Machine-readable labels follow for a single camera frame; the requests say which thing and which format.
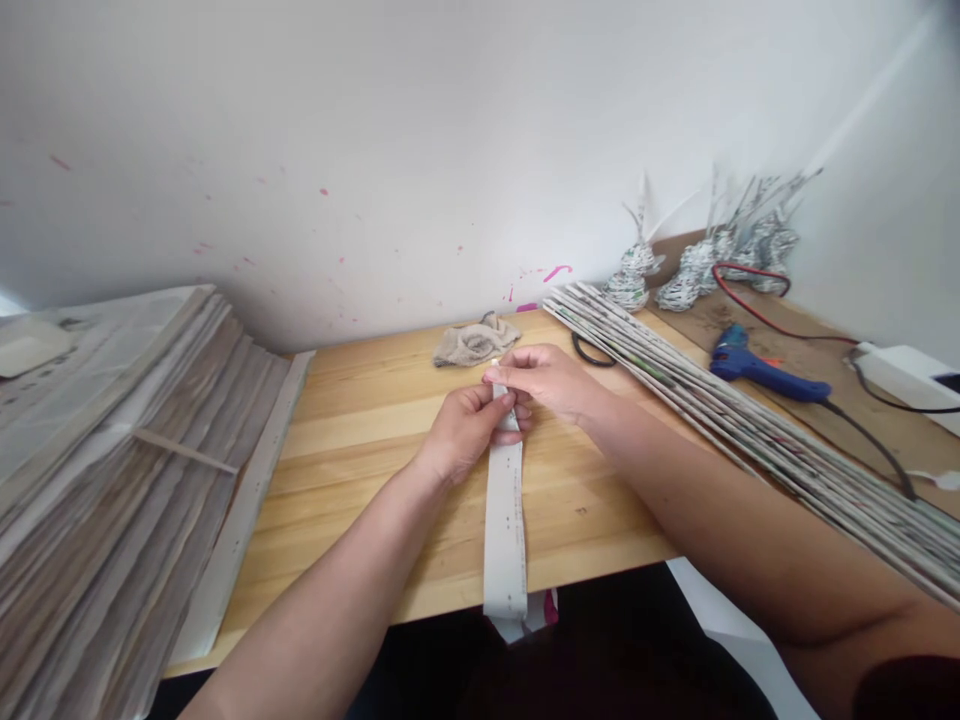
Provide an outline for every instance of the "beige rag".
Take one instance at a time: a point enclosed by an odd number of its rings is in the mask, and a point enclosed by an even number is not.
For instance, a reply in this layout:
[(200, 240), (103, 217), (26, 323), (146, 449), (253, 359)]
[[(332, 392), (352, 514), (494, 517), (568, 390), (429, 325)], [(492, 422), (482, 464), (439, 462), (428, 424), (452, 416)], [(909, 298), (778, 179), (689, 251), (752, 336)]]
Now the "beige rag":
[(433, 351), (433, 364), (436, 367), (479, 365), (503, 355), (519, 339), (520, 331), (491, 311), (476, 325), (447, 328)]

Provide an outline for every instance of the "wooden table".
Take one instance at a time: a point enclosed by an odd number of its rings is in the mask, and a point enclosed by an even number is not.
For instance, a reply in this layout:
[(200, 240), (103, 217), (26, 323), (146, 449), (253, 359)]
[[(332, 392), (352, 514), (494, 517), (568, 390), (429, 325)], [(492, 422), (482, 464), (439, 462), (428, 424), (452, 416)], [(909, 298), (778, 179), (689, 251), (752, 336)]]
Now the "wooden table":
[[(652, 313), (638, 315), (697, 362), (707, 354)], [(567, 329), (545, 311), (509, 317), (519, 345), (555, 343), (571, 355)], [(213, 651), (168, 676), (218, 665), (268, 605), (349, 527), (377, 490), (414, 454), (443, 401), (478, 383), (486, 366), (434, 368), (443, 328), (317, 351), (280, 463), (250, 541)], [(702, 442), (623, 368), (587, 372)], [(757, 393), (751, 395), (772, 406)], [(619, 481), (586, 435), (535, 408), (524, 444), (523, 511), (530, 592), (676, 557), (650, 512)], [(717, 455), (717, 462), (728, 462)], [(396, 622), (483, 602), (487, 463), (451, 492), (397, 608)]]

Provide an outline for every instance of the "stack of newspaper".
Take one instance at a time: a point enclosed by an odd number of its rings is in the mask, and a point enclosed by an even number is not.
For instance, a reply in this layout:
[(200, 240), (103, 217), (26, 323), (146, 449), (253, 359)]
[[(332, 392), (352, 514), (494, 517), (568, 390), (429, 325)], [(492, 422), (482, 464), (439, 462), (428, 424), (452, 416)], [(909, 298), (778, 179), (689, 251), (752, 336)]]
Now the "stack of newspaper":
[(72, 350), (0, 385), (0, 718), (143, 717), (290, 363), (212, 286), (42, 316)]

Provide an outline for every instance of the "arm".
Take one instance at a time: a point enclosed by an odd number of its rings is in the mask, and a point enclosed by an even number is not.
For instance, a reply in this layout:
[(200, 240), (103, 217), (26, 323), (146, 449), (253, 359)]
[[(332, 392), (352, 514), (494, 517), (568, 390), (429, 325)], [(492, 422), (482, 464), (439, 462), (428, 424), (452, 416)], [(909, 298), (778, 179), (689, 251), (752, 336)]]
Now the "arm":
[(615, 396), (554, 346), (514, 350), (485, 381), (579, 425), (678, 550), (766, 631), (814, 707), (846, 717), (864, 674), (911, 654), (960, 657), (960, 618), (775, 490)]
[[(367, 676), (447, 489), (466, 478), (513, 407), (489, 386), (447, 396), (417, 456), (244, 635), (181, 716), (342, 717)], [(530, 411), (518, 405), (521, 430)]]

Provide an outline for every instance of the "forearm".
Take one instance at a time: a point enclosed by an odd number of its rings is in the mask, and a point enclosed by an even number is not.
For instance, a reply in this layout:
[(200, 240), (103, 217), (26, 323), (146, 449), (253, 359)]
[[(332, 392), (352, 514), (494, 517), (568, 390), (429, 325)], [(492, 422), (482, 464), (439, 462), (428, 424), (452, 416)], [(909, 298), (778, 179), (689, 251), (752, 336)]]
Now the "forearm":
[(581, 425), (678, 550), (775, 641), (814, 645), (926, 598), (775, 490), (603, 394)]
[(445, 489), (408, 465), (267, 610), (185, 718), (331, 718), (372, 666)]

